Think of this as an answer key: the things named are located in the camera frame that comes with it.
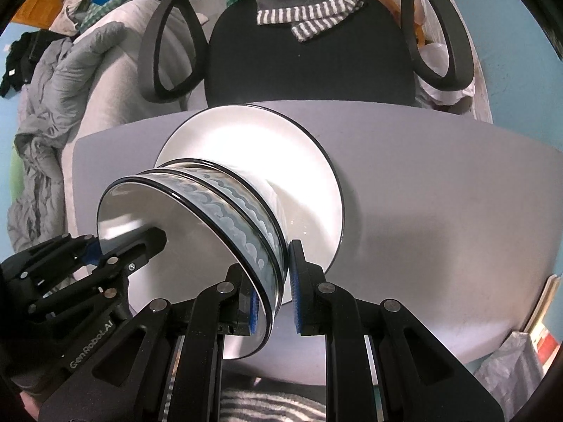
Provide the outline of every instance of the white plate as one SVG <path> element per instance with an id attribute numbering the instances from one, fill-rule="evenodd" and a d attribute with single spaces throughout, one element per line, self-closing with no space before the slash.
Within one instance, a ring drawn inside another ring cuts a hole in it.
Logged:
<path id="1" fill-rule="evenodd" d="M 302 127 L 254 105 L 206 109 L 170 136 L 156 166 L 181 158 L 240 167 L 268 181 L 285 214 L 288 242 L 300 239 L 307 260 L 329 269 L 342 238 L 342 193 L 328 157 Z M 289 300 L 288 278 L 283 302 Z"/>

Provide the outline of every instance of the white bedsheet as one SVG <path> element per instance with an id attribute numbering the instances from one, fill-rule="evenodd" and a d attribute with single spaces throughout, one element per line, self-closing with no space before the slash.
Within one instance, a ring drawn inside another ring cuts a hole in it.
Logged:
<path id="1" fill-rule="evenodd" d="M 159 5 L 157 0 L 133 0 L 107 14 L 82 36 L 112 20 L 123 22 L 129 28 L 126 39 L 108 52 L 95 74 L 84 118 L 69 136 L 61 153 L 61 169 L 65 182 L 68 231 L 78 234 L 72 192 L 72 154 L 75 142 L 92 133 L 117 125 L 150 117 L 183 111 L 182 102 L 155 104 L 141 96 L 137 86 L 137 60 L 146 25 Z M 206 17 L 198 14 L 203 24 Z M 195 57 L 188 25 L 174 9 L 164 30 L 160 55 L 160 78 L 166 87 L 181 82 L 191 73 L 190 59 Z"/>

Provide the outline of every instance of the chair seat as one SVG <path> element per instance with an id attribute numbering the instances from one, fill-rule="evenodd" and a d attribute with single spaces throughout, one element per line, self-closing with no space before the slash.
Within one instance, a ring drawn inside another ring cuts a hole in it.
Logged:
<path id="1" fill-rule="evenodd" d="M 256 24 L 255 0 L 224 11 L 209 42 L 210 106 L 269 100 L 412 105 L 415 75 L 403 33 L 377 0 L 300 43 L 289 25 Z"/>

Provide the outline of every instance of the black rim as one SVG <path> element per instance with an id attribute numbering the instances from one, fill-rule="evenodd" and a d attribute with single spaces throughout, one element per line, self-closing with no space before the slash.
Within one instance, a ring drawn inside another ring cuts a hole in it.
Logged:
<path id="1" fill-rule="evenodd" d="M 280 293 L 280 289 L 283 290 L 283 286 L 285 284 L 285 281 L 283 280 L 282 272 L 281 272 L 279 264 L 278 264 L 278 259 L 274 255 L 274 251 L 272 250 L 272 248 L 268 244 L 264 234 L 260 231 L 260 229 L 256 226 L 256 224 L 252 221 L 252 219 L 248 216 L 248 214 L 246 214 L 246 212 L 244 212 L 244 210 L 239 205 L 232 203 L 224 195 L 224 193 L 221 192 L 219 189 L 217 189 L 215 186 L 212 186 L 212 185 L 206 183 L 205 181 L 199 179 L 197 176 L 194 176 L 190 173 L 178 172 L 178 171 L 176 171 L 174 169 L 170 169 L 170 168 L 153 168 L 151 170 L 146 170 L 146 171 L 140 173 L 140 175 L 143 175 L 143 174 L 159 174 L 159 173 L 167 173 L 167 174 L 171 174 L 173 176 L 179 176 L 181 178 L 189 179 L 189 180 L 199 184 L 200 186 L 202 186 L 206 189 L 209 189 L 214 194 L 216 194 L 218 197 L 220 197 L 223 201 L 225 201 L 231 208 L 233 208 L 239 215 L 241 215 L 246 220 L 246 223 L 248 224 L 248 226 L 252 229 L 254 234 L 258 237 L 258 239 L 260 240 L 260 242 L 262 243 L 262 245 L 266 249 L 266 253 L 268 254 L 268 258 L 272 261 L 272 265 L 274 266 L 276 284 L 277 284 L 277 287 L 278 287 L 278 293 L 277 293 L 277 297 L 276 297 L 277 298 L 276 308 L 275 308 L 275 313 L 277 314 L 281 305 L 282 305 L 281 300 L 283 298 L 283 293 Z"/>
<path id="2" fill-rule="evenodd" d="M 320 150 L 320 152 L 323 154 L 324 158 L 326 159 L 326 161 L 328 163 L 328 166 L 330 166 L 330 170 L 332 171 L 334 178 L 336 179 L 336 184 L 339 188 L 339 193 L 340 193 L 340 204 L 342 206 L 342 228 L 340 230 L 339 245 L 336 247 L 336 252 L 334 253 L 334 257 L 330 261 L 330 264 L 328 264 L 327 270 L 325 271 L 325 273 L 328 273 L 328 271 L 330 270 L 330 267 L 332 266 L 332 264 L 336 260 L 336 256 L 339 254 L 340 246 L 342 245 L 342 238 L 344 236 L 344 224 L 345 224 L 345 220 L 346 220 L 346 208 L 345 208 L 345 205 L 344 205 L 344 195 L 342 194 L 342 186 L 340 184 L 339 176 L 337 175 L 336 170 L 334 169 L 334 165 L 333 165 L 330 157 L 328 156 L 327 152 L 324 150 L 324 148 L 321 146 L 321 144 L 316 140 L 316 138 L 306 128 L 304 128 L 300 123 L 295 122 L 295 120 L 291 119 L 291 117 L 285 116 L 285 115 L 279 113 L 278 111 L 274 111 L 273 109 L 269 109 L 269 108 L 266 108 L 264 106 L 260 106 L 260 105 L 257 105 L 257 104 L 227 104 L 227 105 L 223 105 L 223 106 L 215 106 L 213 108 L 207 108 L 207 109 L 203 109 L 202 111 L 196 112 L 195 114 L 190 116 L 187 120 L 185 120 L 180 125 L 178 125 L 178 127 L 174 130 L 174 132 L 168 137 L 168 139 L 166 140 L 166 142 L 162 146 L 162 149 L 164 149 L 164 147 L 166 146 L 168 141 L 170 141 L 170 138 L 174 136 L 174 134 L 178 131 L 178 129 L 181 128 L 181 126 L 184 125 L 185 123 L 189 122 L 190 119 L 193 119 L 194 117 L 200 115 L 202 112 L 208 111 L 209 109 L 223 108 L 223 107 L 227 107 L 227 106 L 245 106 L 245 107 L 250 107 L 250 108 L 258 108 L 258 109 L 262 109 L 263 111 L 271 112 L 271 113 L 277 115 L 278 117 L 281 117 L 281 118 L 287 120 L 288 122 L 292 123 L 293 125 L 295 125 L 303 133 L 305 133 L 309 137 L 309 139 L 311 141 L 313 141 L 313 143 Z M 199 159 L 176 159 L 176 163 L 178 163 L 179 160 L 194 160 L 194 161 L 198 160 L 199 161 Z M 161 167 L 164 167 L 168 164 L 170 164 L 170 162 L 165 162 L 164 164 L 161 165 Z"/>
<path id="3" fill-rule="evenodd" d="M 180 203 L 182 206 L 186 207 L 190 212 L 192 212 L 195 216 L 197 216 L 205 225 L 207 225 L 213 231 L 213 233 L 215 233 L 219 237 L 222 237 L 222 241 L 229 248 L 229 250 L 235 256 L 235 258 L 239 261 L 240 266 L 244 269 L 244 272 L 246 273 L 246 275 L 248 276 L 248 278 L 252 282 L 252 285 L 254 286 L 254 289 L 256 290 L 256 293 L 258 294 L 258 298 L 260 299 L 260 304 L 261 304 L 262 308 L 264 309 L 264 313 L 266 315 L 266 332 L 264 334 L 264 338 L 262 338 L 262 341 L 260 342 L 260 345 L 256 349 L 254 349 L 254 351 L 250 352 L 249 354 L 247 354 L 245 356 L 238 357 L 238 358 L 250 357 L 251 355 L 257 353 L 268 342 L 268 339 L 269 339 L 271 331 L 272 331 L 272 326 L 273 326 L 273 323 L 274 323 L 274 315 L 272 313 L 272 307 L 270 306 L 270 303 L 268 301 L 268 296 L 264 291 L 264 287 L 262 286 L 262 282 L 259 279 L 257 279 L 256 275 L 254 274 L 254 271 L 251 268 L 248 267 L 246 259 L 240 253 L 240 251 L 238 250 L 235 243 L 233 243 L 232 240 L 223 232 L 223 230 L 221 230 L 219 227 L 217 227 L 215 225 L 215 223 L 213 223 L 212 220 L 210 220 L 209 217 L 207 217 L 205 214 L 203 214 L 197 207 L 192 205 L 188 200 L 186 200 L 185 198 L 182 198 L 180 195 L 178 195 L 172 189 L 169 189 L 168 187 L 166 187 L 166 186 L 164 186 L 164 185 L 162 185 L 162 184 L 160 184 L 160 183 L 158 183 L 158 182 L 156 182 L 152 179 L 140 178 L 140 177 L 136 177 L 136 176 L 127 176 L 127 177 L 124 177 L 124 178 L 121 178 L 121 179 L 118 179 L 118 180 L 112 182 L 110 184 L 110 186 L 103 192 L 103 195 L 101 196 L 100 203 L 98 204 L 98 211 L 97 211 L 97 215 L 96 215 L 97 217 L 99 217 L 99 215 L 100 215 L 100 206 L 101 206 L 102 200 L 106 196 L 106 194 L 112 188 L 118 186 L 119 184 L 125 184 L 127 182 L 152 187 L 153 189 L 156 189 L 157 191 L 161 191 L 161 192 L 171 196 L 174 200 L 176 200 L 178 203 Z"/>
<path id="4" fill-rule="evenodd" d="M 232 177 L 235 181 L 239 182 L 240 184 L 242 184 L 250 193 L 251 195 L 256 199 L 256 201 L 258 203 L 260 203 L 262 205 L 262 207 L 264 208 L 264 210 L 266 211 L 266 214 L 268 215 L 268 218 L 270 219 L 270 222 L 272 224 L 274 224 L 274 228 L 276 230 L 276 233 L 278 234 L 278 241 L 281 244 L 281 255 L 283 257 L 283 266 L 284 266 L 284 270 L 282 274 L 285 274 L 287 276 L 287 268 L 289 265 L 289 251 L 288 251 L 288 247 L 287 247 L 287 242 L 285 241 L 285 236 L 283 234 L 283 231 L 281 229 L 281 226 L 274 214 L 274 211 L 272 211 L 272 209 L 269 207 L 268 203 L 266 202 L 266 200 L 264 200 L 262 198 L 262 196 L 258 193 L 258 191 L 252 187 L 252 185 L 246 180 L 244 179 L 242 176 L 238 175 L 237 173 L 235 173 L 233 170 L 230 170 L 229 168 L 220 165 L 218 163 L 215 162 L 210 162 L 207 160 L 202 160 L 202 159 L 175 159 L 172 160 L 170 162 L 166 162 L 165 164 L 161 165 L 162 168 L 176 164 L 176 163 L 190 163 L 190 164 L 198 164 L 198 165 L 203 165 L 204 167 L 208 167 L 208 168 L 212 168 L 215 169 L 219 172 L 222 172 L 230 177 Z"/>

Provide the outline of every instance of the black and white striped fabric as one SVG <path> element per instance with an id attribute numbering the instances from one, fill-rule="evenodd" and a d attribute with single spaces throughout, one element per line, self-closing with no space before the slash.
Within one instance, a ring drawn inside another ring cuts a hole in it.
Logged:
<path id="1" fill-rule="evenodd" d="M 307 6 L 260 9 L 256 21 L 258 25 L 291 24 L 291 31 L 302 43 L 342 22 L 351 13 L 360 9 L 364 1 L 325 0 Z"/>
<path id="2" fill-rule="evenodd" d="M 284 393 L 228 389 L 221 394 L 220 422 L 324 422 L 325 406 Z"/>

